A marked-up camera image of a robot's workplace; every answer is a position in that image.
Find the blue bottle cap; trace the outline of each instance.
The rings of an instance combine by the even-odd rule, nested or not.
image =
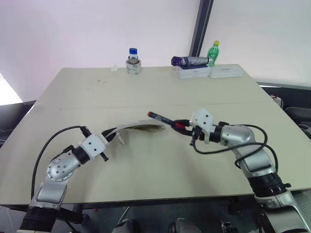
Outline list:
[[[137,54],[136,48],[130,48],[130,54]]]

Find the water bottle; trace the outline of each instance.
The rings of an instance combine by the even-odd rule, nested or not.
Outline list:
[[[210,67],[213,67],[215,65],[216,58],[219,54],[218,46],[219,46],[219,41],[215,40],[214,45],[208,50],[207,57],[211,59],[211,62],[208,63]]]
[[[125,63],[129,74],[139,74],[141,72],[141,62],[138,59],[136,48],[130,48],[130,54]]]

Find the plastic bottle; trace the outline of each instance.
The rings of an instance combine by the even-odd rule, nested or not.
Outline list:
[[[214,45],[208,50],[207,57],[209,59],[212,59],[211,63],[210,62],[208,63],[210,67],[213,67],[215,65],[215,61],[218,57],[218,54],[219,54],[218,45],[219,45],[219,41],[215,40]]]
[[[136,48],[130,48],[130,55],[128,56],[129,63],[136,64],[138,63],[138,55]]]
[[[208,63],[207,57],[173,57],[172,66],[188,67],[191,65],[202,65]]]

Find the beige tabletop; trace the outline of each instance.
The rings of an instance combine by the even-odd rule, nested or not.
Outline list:
[[[268,133],[279,159],[279,174],[292,189],[311,187],[311,141],[282,109],[244,73],[234,78],[180,80],[173,67],[145,67],[139,75],[125,68],[65,68],[0,150],[0,204],[28,204],[35,160],[49,137],[71,125],[93,133],[148,119],[153,111],[171,119],[190,118],[206,108],[218,121],[254,124]],[[257,141],[262,141],[255,131]],[[36,187],[52,157],[83,140],[79,130],[59,135],[39,164]],[[190,138],[169,127],[159,133],[127,133],[126,145],[108,147],[108,162],[98,156],[75,171],[64,203],[154,200],[251,194],[230,151],[197,154]],[[201,150],[223,146],[200,143]]]

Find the black pole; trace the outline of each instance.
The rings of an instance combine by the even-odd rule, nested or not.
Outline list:
[[[213,0],[201,0],[200,2],[191,42],[191,48],[189,52],[189,56],[191,57],[200,56],[201,47],[204,41],[205,31],[207,28],[213,2]]]

